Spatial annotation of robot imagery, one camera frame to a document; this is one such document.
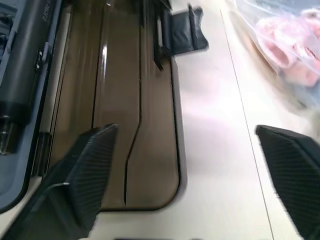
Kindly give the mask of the dark grey electric screwdriver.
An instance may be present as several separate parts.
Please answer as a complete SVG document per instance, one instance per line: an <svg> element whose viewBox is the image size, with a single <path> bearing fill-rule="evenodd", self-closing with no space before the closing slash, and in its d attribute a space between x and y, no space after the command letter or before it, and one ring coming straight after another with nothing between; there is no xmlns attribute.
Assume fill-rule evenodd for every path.
<svg viewBox="0 0 320 240"><path fill-rule="evenodd" d="M0 84L0 155L14 153L30 122L57 0L26 0Z"/></svg>

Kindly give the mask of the brown transparent case lid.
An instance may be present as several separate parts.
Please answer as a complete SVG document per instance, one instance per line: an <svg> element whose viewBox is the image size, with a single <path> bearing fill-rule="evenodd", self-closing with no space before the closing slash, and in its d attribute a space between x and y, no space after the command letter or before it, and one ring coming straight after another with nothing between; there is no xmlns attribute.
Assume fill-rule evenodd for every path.
<svg viewBox="0 0 320 240"><path fill-rule="evenodd" d="M155 211L186 183L175 56L205 50L200 6L170 0L55 0L32 117L0 155L0 214L25 196L80 134L117 124L103 212Z"/></svg>

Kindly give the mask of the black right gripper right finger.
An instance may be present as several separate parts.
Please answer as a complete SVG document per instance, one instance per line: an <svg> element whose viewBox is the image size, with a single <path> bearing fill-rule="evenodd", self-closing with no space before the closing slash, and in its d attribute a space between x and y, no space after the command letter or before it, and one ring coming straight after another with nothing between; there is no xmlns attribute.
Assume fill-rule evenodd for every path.
<svg viewBox="0 0 320 240"><path fill-rule="evenodd" d="M320 240L320 144L291 130L257 125L274 188L304 240Z"/></svg>

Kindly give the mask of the clear bag of pink items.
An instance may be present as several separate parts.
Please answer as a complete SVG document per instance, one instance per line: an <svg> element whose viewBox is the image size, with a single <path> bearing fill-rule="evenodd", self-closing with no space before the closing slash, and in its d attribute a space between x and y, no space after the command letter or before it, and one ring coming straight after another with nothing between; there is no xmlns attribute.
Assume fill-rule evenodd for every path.
<svg viewBox="0 0 320 240"><path fill-rule="evenodd" d="M320 0L233 0L286 107L320 118Z"/></svg>

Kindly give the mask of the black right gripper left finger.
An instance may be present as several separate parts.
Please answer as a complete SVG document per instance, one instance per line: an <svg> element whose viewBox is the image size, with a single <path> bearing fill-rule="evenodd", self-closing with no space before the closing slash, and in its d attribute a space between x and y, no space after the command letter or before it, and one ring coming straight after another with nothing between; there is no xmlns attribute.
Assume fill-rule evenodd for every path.
<svg viewBox="0 0 320 240"><path fill-rule="evenodd" d="M81 134L51 167L0 240L80 240L100 212L113 162L117 124Z"/></svg>

